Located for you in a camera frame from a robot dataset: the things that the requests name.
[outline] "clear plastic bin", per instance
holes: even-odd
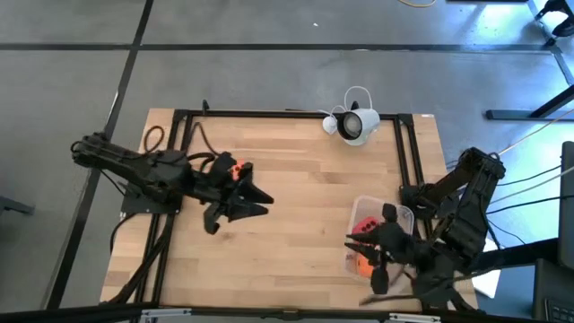
[[[349,228],[347,229],[347,234],[351,234],[353,228],[357,224],[364,222],[366,219],[371,218],[371,220],[377,223],[382,223],[385,218],[382,215],[383,204],[385,201],[371,197],[371,196],[359,196],[355,199],[352,206],[351,220],[349,221]],[[403,228],[404,232],[408,234],[413,234],[414,225],[414,215],[413,212],[406,206],[395,205],[396,215],[398,217],[397,222]],[[366,261],[366,259],[355,251],[346,248],[344,255],[344,268],[351,274],[354,278],[364,281],[366,284],[370,283],[370,275],[366,273],[364,269],[364,264],[359,266],[360,262]],[[401,291],[410,283],[409,279],[403,275],[404,266],[399,264],[387,264],[388,271],[388,293],[399,294]]]

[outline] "orange object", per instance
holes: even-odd
[[[363,233],[371,231],[378,224],[377,218],[369,216],[360,223],[357,223],[354,228],[352,228],[351,233]],[[373,273],[373,266],[369,265],[368,259],[366,259],[362,254],[355,254],[355,267],[357,274],[363,277],[370,278]]]
[[[239,179],[239,172],[241,171],[241,169],[243,168],[243,164],[245,162],[243,162],[243,160],[238,160],[234,166],[232,166],[230,168],[230,172],[231,172],[231,177],[233,178],[233,180],[238,180]]]
[[[373,266],[369,265],[369,261],[362,255],[357,253],[355,257],[357,274],[370,278],[373,274]]]

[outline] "desk leg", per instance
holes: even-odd
[[[486,118],[489,120],[552,121],[555,118],[549,118],[549,116],[553,112],[556,112],[558,109],[570,103],[572,100],[574,100],[574,85],[571,85],[568,89],[556,95],[548,102],[546,102],[542,107],[534,111],[523,111],[515,109],[487,110]],[[574,113],[560,119],[560,121],[574,121]]]
[[[33,210],[34,208],[32,206],[27,206],[10,198],[0,196],[0,214],[2,211],[16,211],[21,214],[31,214]]]
[[[558,238],[526,245],[483,252],[474,262],[473,271],[496,266],[497,269],[533,265],[538,258],[558,263]]]

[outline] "gray floor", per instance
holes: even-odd
[[[0,42],[131,42],[143,6],[144,1],[134,0],[4,1]],[[548,23],[560,19],[547,18]],[[171,0],[156,1],[143,42],[544,43],[531,21],[526,4],[439,0],[432,8],[413,9],[374,0]],[[567,60],[574,53],[570,46],[570,39],[561,41]],[[36,206],[33,216],[10,212],[0,217],[2,312],[41,306],[86,175],[72,164],[68,147],[103,127],[125,62],[123,51],[0,52],[0,195]],[[567,86],[547,53],[140,52],[113,141],[136,148],[148,108],[198,109],[207,99],[213,109],[329,109],[341,103],[351,85],[369,88],[380,112],[435,114],[448,161],[469,146],[500,151],[541,126],[486,121],[486,109],[534,109]],[[552,125],[504,154],[505,180],[558,165],[561,142],[574,140],[571,128]],[[496,196],[517,189],[501,188]],[[558,191],[558,182],[553,182],[490,209],[557,196]],[[117,192],[102,180],[64,306],[97,303],[120,203]],[[550,202],[491,219],[534,241],[557,235],[557,212],[558,203]],[[498,236],[505,246],[519,244],[504,233]],[[531,272],[505,271],[502,277],[511,282]],[[497,299],[481,298],[481,307],[492,314],[527,317],[528,292],[513,293],[511,287],[501,284]]]

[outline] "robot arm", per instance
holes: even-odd
[[[186,156],[175,150],[136,153],[110,143],[103,134],[85,136],[72,145],[74,162],[87,168],[109,170],[126,179],[151,200],[166,204],[181,195],[210,205],[204,212],[204,227],[215,234],[221,215],[229,221],[267,214],[257,203],[272,204],[273,198],[253,184],[253,165],[238,165],[230,153],[217,156],[196,153]],[[209,172],[193,170],[189,161],[206,158],[201,170],[213,162]]]
[[[486,206],[506,171],[497,157],[471,148],[460,156],[456,168],[437,183],[402,188],[403,205],[413,211],[416,219],[440,219],[427,240],[418,240],[403,231],[396,222],[393,205],[383,206],[384,223],[371,231],[347,236],[357,243],[345,246],[361,253],[375,267],[371,276],[375,294],[387,293],[387,263],[417,269],[417,276],[410,277],[412,296],[374,295],[364,303],[411,297],[431,306],[440,307],[453,301],[458,309],[471,309],[454,289],[454,272],[468,275],[483,251],[489,230]],[[458,201],[457,190],[465,184],[465,192]]]

